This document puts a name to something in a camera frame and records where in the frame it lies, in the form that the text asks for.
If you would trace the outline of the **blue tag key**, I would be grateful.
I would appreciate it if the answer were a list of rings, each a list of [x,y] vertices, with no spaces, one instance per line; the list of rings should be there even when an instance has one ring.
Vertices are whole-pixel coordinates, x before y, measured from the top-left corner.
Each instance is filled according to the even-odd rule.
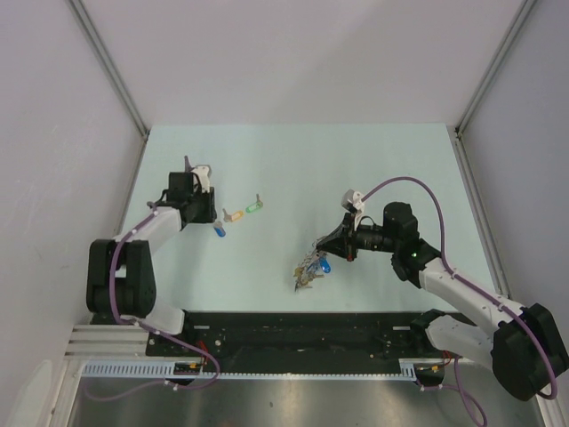
[[[226,236],[226,231],[224,230],[223,224],[220,221],[216,221],[213,224],[213,228],[220,238],[224,238]]]
[[[330,263],[325,257],[318,260],[318,267],[324,274],[329,274],[332,270]]]

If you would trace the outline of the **metal disc keyring organizer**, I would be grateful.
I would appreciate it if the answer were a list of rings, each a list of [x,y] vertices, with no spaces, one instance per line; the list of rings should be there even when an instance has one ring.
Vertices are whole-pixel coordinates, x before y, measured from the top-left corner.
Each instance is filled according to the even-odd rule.
[[[295,268],[293,273],[295,291],[301,290],[295,288],[295,280],[297,277],[308,276],[310,274],[325,276],[325,274],[318,267],[318,260],[320,258],[322,257],[314,248],[311,252],[306,254],[301,263]]]

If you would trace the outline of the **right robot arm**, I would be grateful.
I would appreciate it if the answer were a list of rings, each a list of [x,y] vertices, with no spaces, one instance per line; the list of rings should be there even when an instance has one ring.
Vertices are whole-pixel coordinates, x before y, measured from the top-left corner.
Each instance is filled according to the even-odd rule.
[[[400,280],[443,299],[467,318],[462,323],[438,310],[424,313],[410,334],[417,355],[430,357],[448,350],[492,371],[516,399],[556,397],[557,378],[568,369],[568,353],[546,307],[526,307],[464,278],[441,251],[421,238],[406,203],[387,204],[380,225],[362,225],[360,218],[349,208],[341,224],[317,242],[317,250],[349,262],[361,250],[390,254]]]

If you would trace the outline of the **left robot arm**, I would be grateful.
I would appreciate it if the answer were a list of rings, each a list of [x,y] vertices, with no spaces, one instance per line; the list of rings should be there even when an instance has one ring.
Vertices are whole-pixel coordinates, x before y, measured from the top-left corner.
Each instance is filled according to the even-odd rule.
[[[183,309],[157,296],[153,255],[189,224],[217,220],[211,167],[171,172],[160,198],[148,202],[148,215],[122,235],[96,239],[89,248],[86,306],[116,323],[138,322],[161,334],[175,354],[189,354],[196,333],[184,326]]]

